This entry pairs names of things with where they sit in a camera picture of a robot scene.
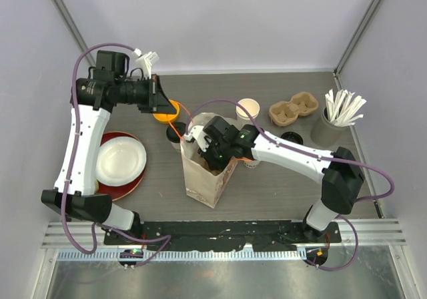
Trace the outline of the white paper cup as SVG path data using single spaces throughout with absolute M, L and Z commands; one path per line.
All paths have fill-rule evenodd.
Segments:
M 256 168 L 260 164 L 258 160 L 244 160 L 244 165 L 247 168 L 253 169 Z
M 185 133 L 184 122 L 175 121 L 168 125 L 166 130 L 166 137 L 172 147 L 177 151 L 181 152 L 181 138 Z

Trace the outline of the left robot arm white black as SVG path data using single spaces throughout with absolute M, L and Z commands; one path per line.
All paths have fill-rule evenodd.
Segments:
M 141 240 L 135 214 L 113 204 L 110 196 L 95 191 L 95 167 L 102 135 L 117 104 L 136 105 L 142 113 L 175 113 L 160 77 L 139 81 L 130 78 L 79 78 L 77 96 L 71 100 L 71 129 L 61 171 L 54 187 L 43 190 L 41 201 L 60 215 L 119 229 L 129 245 Z

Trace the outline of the brown paper bag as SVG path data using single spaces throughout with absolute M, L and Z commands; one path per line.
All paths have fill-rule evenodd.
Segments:
M 214 208 L 226 188 L 238 160 L 232 158 L 228 166 L 218 176 L 209 172 L 206 161 L 198 154 L 196 143 L 187 143 L 181 138 L 181 162 L 186 195 Z

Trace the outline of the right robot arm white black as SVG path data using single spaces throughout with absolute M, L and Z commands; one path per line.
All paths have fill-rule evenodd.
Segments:
M 210 170 L 224 170 L 231 159 L 246 158 L 282 166 L 320 184 L 320 199 L 309 208 L 301 226 L 302 236 L 309 242 L 322 238 L 337 216 L 351 213 L 365 180 L 346 148 L 334 152 L 311 149 L 254 125 L 237 128 L 221 116 L 191 126 L 185 138 L 197 142 L 198 153 Z

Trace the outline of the cardboard cup carrier single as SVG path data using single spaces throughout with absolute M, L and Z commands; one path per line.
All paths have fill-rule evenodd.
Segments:
M 222 173 L 221 170 L 219 169 L 209 169 L 209 172 L 213 175 L 213 176 L 218 176 L 219 174 Z

